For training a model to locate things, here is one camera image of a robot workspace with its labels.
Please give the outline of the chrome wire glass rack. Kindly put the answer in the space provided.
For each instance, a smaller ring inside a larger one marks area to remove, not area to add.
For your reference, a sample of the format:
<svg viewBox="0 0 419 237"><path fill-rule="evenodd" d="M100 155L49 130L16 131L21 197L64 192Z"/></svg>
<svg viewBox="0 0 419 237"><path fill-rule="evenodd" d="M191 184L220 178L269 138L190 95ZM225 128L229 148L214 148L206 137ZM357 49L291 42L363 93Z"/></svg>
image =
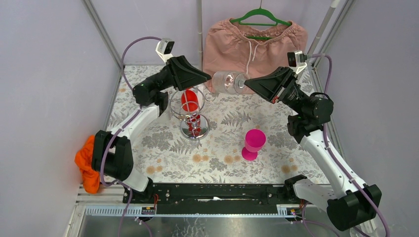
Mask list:
<svg viewBox="0 0 419 237"><path fill-rule="evenodd" d="M202 114L205 95L202 86L170 93L170 115L180 120L180 132L186 139L197 141L210 131L208 119Z"/></svg>

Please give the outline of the pink plastic wine glass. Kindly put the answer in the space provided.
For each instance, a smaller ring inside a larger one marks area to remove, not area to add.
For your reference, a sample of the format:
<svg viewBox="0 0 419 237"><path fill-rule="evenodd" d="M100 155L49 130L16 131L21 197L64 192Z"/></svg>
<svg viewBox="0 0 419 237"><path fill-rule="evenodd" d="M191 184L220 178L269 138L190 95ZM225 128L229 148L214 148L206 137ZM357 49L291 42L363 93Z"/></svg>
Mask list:
<svg viewBox="0 0 419 237"><path fill-rule="evenodd" d="M266 143L266 135L259 129L251 129L245 135L242 157L247 161L253 161L257 158L258 152Z"/></svg>

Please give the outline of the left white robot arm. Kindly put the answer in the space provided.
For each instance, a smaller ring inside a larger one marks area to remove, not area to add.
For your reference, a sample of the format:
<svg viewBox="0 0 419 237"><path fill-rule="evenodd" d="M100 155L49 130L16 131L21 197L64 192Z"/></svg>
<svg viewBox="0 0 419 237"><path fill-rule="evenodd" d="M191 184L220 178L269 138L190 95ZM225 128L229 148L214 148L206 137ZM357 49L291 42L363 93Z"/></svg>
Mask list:
<svg viewBox="0 0 419 237"><path fill-rule="evenodd" d="M132 93L139 109L110 131L95 134L91 168L99 172L100 181L104 182L105 175L113 177L115 182L134 190L140 202L149 202L153 198L151 179L134 168L131 142L168 108L167 88L183 92L210 78L193 67L185 56L177 56L167 59L158 73L137 84Z"/></svg>

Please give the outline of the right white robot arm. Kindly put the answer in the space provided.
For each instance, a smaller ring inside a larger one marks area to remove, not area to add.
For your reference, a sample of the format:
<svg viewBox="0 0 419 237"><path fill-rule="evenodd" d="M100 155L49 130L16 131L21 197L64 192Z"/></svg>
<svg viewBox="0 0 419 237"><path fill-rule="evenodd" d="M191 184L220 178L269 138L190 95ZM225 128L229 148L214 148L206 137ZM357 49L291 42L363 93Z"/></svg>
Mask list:
<svg viewBox="0 0 419 237"><path fill-rule="evenodd" d="M262 99L281 102L294 111L294 115L288 117L288 133L313 157L331 185L331 189L326 189L299 175L285 181L284 199L290 203L302 199L315 205L327 213L340 231L374 219L381 190L360 178L327 137L325 124L334 109L331 98L321 92L303 92L297 84L296 73L288 67L279 67L267 76L246 80L244 84Z"/></svg>

